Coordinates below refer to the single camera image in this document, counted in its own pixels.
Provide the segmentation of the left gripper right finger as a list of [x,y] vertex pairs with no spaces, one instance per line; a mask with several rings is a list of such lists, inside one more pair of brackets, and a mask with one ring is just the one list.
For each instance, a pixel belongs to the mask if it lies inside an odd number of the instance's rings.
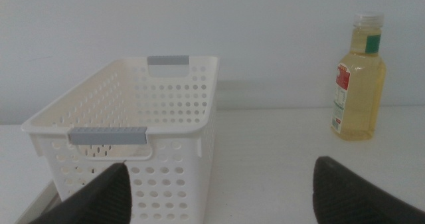
[[318,223],[417,223],[424,212],[373,185],[329,156],[315,161],[313,210]]

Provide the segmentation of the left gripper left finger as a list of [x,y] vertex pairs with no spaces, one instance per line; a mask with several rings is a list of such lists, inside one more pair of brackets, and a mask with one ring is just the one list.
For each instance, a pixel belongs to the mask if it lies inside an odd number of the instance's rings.
[[129,172],[116,163],[31,224],[129,224],[131,208]]

